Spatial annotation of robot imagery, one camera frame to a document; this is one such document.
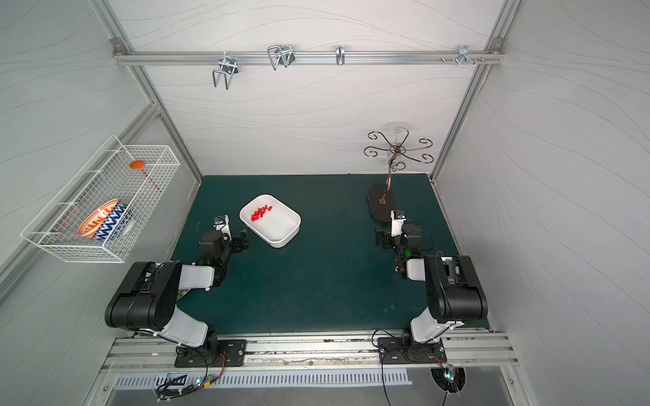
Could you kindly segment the white plastic storage box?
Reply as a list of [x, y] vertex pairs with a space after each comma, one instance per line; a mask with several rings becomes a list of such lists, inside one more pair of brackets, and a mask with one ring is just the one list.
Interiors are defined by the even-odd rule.
[[[272, 206], [271, 211], [259, 214], [261, 207]], [[260, 219], [253, 222], [252, 216], [258, 213]], [[255, 197], [240, 209], [240, 220], [253, 233], [274, 249], [285, 247], [298, 235], [301, 216], [274, 196], [264, 194]]]

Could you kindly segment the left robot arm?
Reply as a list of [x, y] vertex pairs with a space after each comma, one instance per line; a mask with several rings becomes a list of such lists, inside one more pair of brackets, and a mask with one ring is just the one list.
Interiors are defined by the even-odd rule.
[[110, 299], [104, 321], [110, 328], [145, 332], [179, 347], [218, 353], [215, 328], [189, 316], [177, 305], [180, 291], [220, 287], [234, 254], [249, 248], [247, 231], [233, 236], [221, 230], [200, 240], [197, 262], [135, 262]]

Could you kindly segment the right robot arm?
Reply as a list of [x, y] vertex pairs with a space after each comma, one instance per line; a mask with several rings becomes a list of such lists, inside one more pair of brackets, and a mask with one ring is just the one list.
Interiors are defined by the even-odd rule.
[[411, 319], [411, 340], [438, 343], [443, 335], [487, 318], [489, 306], [472, 259], [443, 255], [421, 247], [426, 234], [414, 224], [394, 233], [376, 228], [375, 244], [395, 253], [394, 270], [404, 279], [425, 284], [427, 305]]

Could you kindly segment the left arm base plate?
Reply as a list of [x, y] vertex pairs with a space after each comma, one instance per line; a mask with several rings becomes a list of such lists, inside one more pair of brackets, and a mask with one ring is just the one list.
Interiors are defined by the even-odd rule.
[[245, 363], [247, 341], [244, 339], [220, 340], [199, 348], [180, 346], [176, 348], [174, 367], [200, 368], [200, 367], [242, 367]]

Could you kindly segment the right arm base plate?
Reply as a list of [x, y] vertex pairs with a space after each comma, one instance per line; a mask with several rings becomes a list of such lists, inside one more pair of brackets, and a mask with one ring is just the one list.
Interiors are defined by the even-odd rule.
[[442, 343], [416, 343], [403, 338], [376, 338], [373, 340], [384, 365], [428, 365], [447, 362]]

